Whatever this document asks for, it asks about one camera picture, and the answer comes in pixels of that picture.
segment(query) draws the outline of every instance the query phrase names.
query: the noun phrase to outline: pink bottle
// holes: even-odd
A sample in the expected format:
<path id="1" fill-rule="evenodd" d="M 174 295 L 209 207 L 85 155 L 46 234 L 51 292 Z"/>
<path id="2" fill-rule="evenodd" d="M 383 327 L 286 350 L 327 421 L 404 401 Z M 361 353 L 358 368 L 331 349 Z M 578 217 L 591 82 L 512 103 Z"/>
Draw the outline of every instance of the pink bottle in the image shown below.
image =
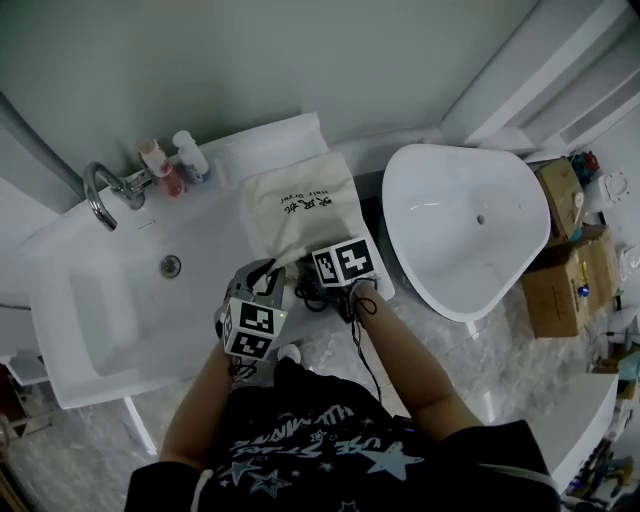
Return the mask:
<path id="1" fill-rule="evenodd" d="M 175 167 L 171 165 L 167 155 L 156 139 L 143 139 L 138 143 L 140 156 L 149 170 L 158 179 L 170 197 L 180 197 L 185 190 Z"/>

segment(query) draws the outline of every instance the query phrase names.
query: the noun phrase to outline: cloth bag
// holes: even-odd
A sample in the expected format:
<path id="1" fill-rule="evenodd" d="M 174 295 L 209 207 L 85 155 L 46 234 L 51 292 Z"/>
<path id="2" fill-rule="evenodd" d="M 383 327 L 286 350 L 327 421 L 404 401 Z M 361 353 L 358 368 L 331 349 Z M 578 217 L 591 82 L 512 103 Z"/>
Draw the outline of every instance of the cloth bag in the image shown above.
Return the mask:
<path id="1" fill-rule="evenodd" d="M 312 251 L 369 236 L 358 193 L 341 153 L 328 153 L 263 173 L 243 184 L 245 204 L 273 268 L 291 267 Z"/>

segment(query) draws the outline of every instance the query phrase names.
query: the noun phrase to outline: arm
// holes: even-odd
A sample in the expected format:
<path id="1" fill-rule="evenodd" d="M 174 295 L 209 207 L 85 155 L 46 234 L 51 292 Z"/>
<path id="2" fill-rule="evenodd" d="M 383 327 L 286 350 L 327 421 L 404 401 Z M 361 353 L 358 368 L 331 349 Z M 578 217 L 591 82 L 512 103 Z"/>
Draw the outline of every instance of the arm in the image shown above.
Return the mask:
<path id="1" fill-rule="evenodd" d="M 420 429 L 441 441 L 451 434 L 482 423 L 456 393 L 446 372 L 420 340 L 402 323 L 369 284 L 361 284 L 355 309 L 369 334 L 389 379 Z M 376 313 L 370 314 L 372 304 Z"/>
<path id="2" fill-rule="evenodd" d="M 233 381 L 229 365 L 229 356 L 222 342 L 218 342 L 171 420 L 160 452 L 161 461 L 182 462 L 198 471 L 204 470 Z"/>

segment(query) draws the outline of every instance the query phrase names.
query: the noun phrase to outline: black t-shirt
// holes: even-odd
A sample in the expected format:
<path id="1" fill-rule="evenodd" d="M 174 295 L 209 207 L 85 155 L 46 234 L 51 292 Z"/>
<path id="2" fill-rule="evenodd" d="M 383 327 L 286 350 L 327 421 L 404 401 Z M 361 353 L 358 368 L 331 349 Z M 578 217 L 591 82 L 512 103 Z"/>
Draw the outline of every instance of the black t-shirt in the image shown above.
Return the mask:
<path id="1" fill-rule="evenodd" d="M 361 386 L 294 373 L 297 386 L 232 393 L 204 487 L 187 465 L 152 464 L 133 473 L 126 510 L 190 510 L 194 494 L 198 510 L 559 510 L 548 485 L 479 465 L 547 474 L 524 421 L 431 443 Z"/>

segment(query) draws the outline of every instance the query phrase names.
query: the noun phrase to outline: white bottle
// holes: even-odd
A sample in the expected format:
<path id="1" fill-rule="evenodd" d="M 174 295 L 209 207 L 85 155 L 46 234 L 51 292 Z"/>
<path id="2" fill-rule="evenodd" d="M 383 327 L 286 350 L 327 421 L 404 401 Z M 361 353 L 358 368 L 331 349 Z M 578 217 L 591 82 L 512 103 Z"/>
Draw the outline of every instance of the white bottle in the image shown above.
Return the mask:
<path id="1" fill-rule="evenodd" d="M 209 164 L 187 130 L 176 132 L 173 136 L 173 145 L 178 148 L 178 156 L 191 181 L 204 183 L 211 177 Z"/>

